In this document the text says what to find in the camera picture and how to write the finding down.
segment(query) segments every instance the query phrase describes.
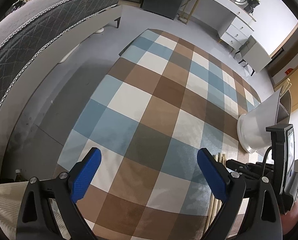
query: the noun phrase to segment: person's hand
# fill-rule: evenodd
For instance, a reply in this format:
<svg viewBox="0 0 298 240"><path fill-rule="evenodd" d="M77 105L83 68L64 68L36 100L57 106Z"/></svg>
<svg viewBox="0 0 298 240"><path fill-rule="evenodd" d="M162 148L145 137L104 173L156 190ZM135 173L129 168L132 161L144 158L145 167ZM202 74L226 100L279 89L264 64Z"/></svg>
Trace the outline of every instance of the person's hand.
<svg viewBox="0 0 298 240"><path fill-rule="evenodd" d="M280 218L282 225L282 234L285 235L289 233L298 222L298 199L287 214L280 214Z"/></svg>

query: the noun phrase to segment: gray mattress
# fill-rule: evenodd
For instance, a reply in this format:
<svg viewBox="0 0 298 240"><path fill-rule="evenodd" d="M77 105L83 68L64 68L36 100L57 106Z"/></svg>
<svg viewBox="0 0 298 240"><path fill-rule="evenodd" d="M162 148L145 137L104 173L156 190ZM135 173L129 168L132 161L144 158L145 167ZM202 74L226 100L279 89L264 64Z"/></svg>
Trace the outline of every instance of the gray mattress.
<svg viewBox="0 0 298 240"><path fill-rule="evenodd" d="M0 102L15 77L48 42L118 0L31 0L0 22Z"/></svg>

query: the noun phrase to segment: silver bolt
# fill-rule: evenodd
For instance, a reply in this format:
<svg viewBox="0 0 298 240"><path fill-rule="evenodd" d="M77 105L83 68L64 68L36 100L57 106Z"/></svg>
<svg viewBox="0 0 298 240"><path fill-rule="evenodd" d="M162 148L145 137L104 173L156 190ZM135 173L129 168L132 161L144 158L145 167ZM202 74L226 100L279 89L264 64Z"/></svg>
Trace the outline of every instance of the silver bolt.
<svg viewBox="0 0 298 240"><path fill-rule="evenodd" d="M264 183L268 183L269 182L269 179L267 177L262 177L261 180L264 182Z"/></svg>
<svg viewBox="0 0 298 240"><path fill-rule="evenodd" d="M36 183L36 177L31 178L31 179L30 179L30 183L31 183L31 184Z"/></svg>
<svg viewBox="0 0 298 240"><path fill-rule="evenodd" d="M60 175L59 175L59 178L60 178L60 179L65 179L66 177L68 177L68 173L67 173L67 172L62 172L62 173L60 173Z"/></svg>
<svg viewBox="0 0 298 240"><path fill-rule="evenodd" d="M237 178L240 177L239 173L237 173L237 172L235 172L235 171L231 172L230 174L231 174L231 176L232 176L233 178L235 178L235 179L237 179Z"/></svg>

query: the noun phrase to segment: blue gripper pad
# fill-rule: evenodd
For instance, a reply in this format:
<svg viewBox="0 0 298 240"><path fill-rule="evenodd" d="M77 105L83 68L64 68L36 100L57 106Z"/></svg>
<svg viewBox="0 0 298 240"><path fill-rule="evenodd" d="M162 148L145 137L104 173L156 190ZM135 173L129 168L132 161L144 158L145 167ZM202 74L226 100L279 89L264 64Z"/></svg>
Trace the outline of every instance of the blue gripper pad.
<svg viewBox="0 0 298 240"><path fill-rule="evenodd" d="M227 186L230 183L228 171L222 163L216 162L206 148L198 151L197 162L216 199L227 200Z"/></svg>
<svg viewBox="0 0 298 240"><path fill-rule="evenodd" d="M82 199L101 163L101 151L92 148L83 160L76 163L70 171L71 200L76 203Z"/></svg>

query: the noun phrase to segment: screen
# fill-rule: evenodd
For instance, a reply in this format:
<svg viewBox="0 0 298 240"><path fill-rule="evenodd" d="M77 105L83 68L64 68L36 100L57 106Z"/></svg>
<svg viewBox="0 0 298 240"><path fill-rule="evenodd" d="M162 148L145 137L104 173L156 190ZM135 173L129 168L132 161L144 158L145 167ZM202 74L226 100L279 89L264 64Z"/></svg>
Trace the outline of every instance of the screen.
<svg viewBox="0 0 298 240"><path fill-rule="evenodd" d="M288 168L287 171L290 171L293 160L295 158L295 139L293 131L288 135Z"/></svg>

